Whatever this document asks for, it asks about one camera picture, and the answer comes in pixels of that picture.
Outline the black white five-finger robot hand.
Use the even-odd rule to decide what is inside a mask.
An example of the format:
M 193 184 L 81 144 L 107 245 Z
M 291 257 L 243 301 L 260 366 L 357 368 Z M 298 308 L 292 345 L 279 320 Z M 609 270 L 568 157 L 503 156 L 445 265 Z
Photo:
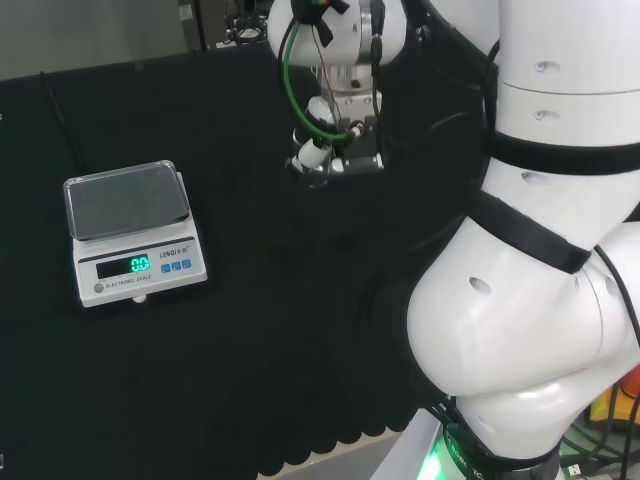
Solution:
M 367 91 L 354 95 L 341 92 L 332 101 L 327 93 L 311 97 L 306 117 L 317 127 L 335 134 L 341 130 L 355 137 L 346 145 L 315 140 L 297 127 L 292 134 L 294 154 L 285 169 L 308 188 L 320 188 L 333 180 L 377 173 L 384 169 L 382 147 L 378 145 L 378 122 L 373 101 Z

